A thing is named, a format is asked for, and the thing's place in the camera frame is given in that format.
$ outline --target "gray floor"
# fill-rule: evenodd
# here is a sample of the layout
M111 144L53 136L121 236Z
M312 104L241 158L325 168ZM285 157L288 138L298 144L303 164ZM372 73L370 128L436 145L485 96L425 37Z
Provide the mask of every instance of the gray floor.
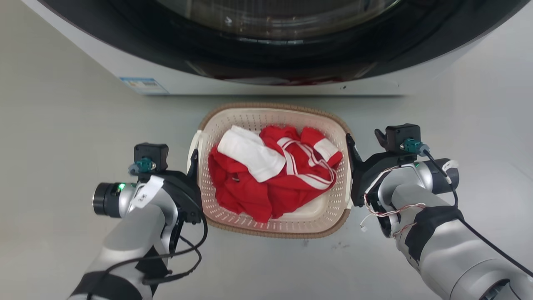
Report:
M167 143L184 169L202 117L223 103L267 100L344 118L363 158L380 151L373 129L422 126L437 157L461 163L467 220L533 268L533 6L409 98L142 97L17 0L0 2L0 298L62 299L116 220L90 199L101 181L128 180L134 144ZM156 299L437 299L354 210L336 234L308 243L211 228L204 261L160 287ZM184 235L198 238L201 228ZM174 271L193 255L174 259Z

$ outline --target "red garment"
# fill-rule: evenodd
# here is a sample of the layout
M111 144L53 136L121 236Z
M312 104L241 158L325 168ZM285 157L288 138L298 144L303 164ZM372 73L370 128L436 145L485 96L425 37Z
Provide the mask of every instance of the red garment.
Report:
M241 163L219 153L213 147L209 155L209 171L219 205L237 214L245 212L254 220L266 223L293 212L329 190L336 181L331 167L342 154L330 146L321 151L329 156L326 162L312 146L324 136L312 128L304 128L301 136L294 127L269 126L260 137L264 143L286 159L277 176L258 183Z

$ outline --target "laundry basket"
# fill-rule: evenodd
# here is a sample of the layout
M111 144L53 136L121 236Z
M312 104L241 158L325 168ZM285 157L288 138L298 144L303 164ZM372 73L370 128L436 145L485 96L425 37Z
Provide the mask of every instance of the laundry basket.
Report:
M291 125L298 131L312 127L321 131L343 154L335 185L295 212L270 219L268 223L258 223L249 215L238 215L219 206L209 175L208 156L232 125L258 133L268 125ZM198 185L208 223L229 231L273 238L313 239L334 233L344 224L352 207L347 133L351 133L350 129L339 117L294 105L235 103L210 112L200 124L189 150L190 157L198 149Z

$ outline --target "washing machine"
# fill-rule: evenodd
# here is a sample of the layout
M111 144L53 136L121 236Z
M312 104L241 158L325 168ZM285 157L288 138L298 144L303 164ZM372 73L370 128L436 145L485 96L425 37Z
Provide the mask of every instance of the washing machine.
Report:
M141 94L416 93L529 0L23 0Z

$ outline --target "washing machine door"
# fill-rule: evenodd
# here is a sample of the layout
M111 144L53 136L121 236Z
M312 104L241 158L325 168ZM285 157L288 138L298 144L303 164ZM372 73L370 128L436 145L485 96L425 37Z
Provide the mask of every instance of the washing machine door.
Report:
M127 53L183 72L306 85L382 75L490 32L529 0L39 0Z

